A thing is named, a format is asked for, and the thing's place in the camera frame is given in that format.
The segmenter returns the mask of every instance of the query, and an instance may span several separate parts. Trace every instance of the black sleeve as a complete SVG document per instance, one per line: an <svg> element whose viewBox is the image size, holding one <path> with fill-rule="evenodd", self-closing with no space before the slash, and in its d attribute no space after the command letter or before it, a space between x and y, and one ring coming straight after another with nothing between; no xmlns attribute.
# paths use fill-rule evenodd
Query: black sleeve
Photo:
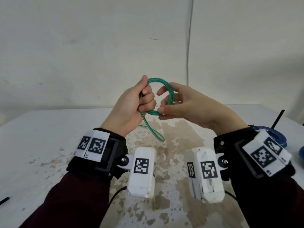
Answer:
<svg viewBox="0 0 304 228"><path fill-rule="evenodd" d="M216 152L223 152L229 162L225 175L231 179L238 204L250 228L304 227L304 191L291 178L295 173L293 166L289 164L272 177L258 179L235 147L236 142L241 142L242 147L256 135L252 128L246 128L214 138Z"/></svg>

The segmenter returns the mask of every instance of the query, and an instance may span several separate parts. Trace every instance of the metal bolt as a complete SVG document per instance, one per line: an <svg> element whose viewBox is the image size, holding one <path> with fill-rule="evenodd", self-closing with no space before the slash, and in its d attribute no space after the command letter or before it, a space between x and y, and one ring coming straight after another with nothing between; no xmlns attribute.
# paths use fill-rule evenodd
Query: metal bolt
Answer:
<svg viewBox="0 0 304 228"><path fill-rule="evenodd" d="M228 160L223 159L223 160L222 160L222 163L223 163L224 165L228 165Z"/></svg>

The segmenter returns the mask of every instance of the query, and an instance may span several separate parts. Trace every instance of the forearm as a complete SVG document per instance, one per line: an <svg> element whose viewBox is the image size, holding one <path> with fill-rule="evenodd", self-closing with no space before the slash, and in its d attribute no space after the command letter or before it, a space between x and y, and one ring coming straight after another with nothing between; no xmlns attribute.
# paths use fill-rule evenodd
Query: forearm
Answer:
<svg viewBox="0 0 304 228"><path fill-rule="evenodd" d="M215 149L225 153L229 161L228 175L231 179L239 206L251 228L261 224L274 226L302 224L304 213L304 191L291 178L294 168L287 166L272 177L257 179L249 171L234 143L245 144L256 136L251 128L218 136Z"/></svg>
<svg viewBox="0 0 304 228"><path fill-rule="evenodd" d="M68 172L20 227L99 227L108 208L109 188L110 182L99 176Z"/></svg>

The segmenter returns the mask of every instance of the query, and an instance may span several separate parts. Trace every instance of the white table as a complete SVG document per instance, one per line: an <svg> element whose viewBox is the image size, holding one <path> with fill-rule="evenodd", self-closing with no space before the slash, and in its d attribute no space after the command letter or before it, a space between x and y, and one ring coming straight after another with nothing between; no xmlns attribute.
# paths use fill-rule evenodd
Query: white table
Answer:
<svg viewBox="0 0 304 228"><path fill-rule="evenodd" d="M271 126L276 116L261 105L230 105L248 124ZM0 227L18 227L44 200L66 173L67 163L86 130L99 126L111 109L30 111L0 127ZM201 145L213 147L212 131L183 120L159 124L161 143L144 128L127 136L132 153L139 146L158 151L155 198L144 200L121 192L113 201L101 227L243 227L237 203L226 196L222 203L206 205L189 196L182 152ZM294 179L304 188L304 168L297 152L304 145L304 127L282 117L276 126L286 137L297 170ZM113 180L110 193L126 185L128 174ZM225 189L233 192L229 184Z"/></svg>

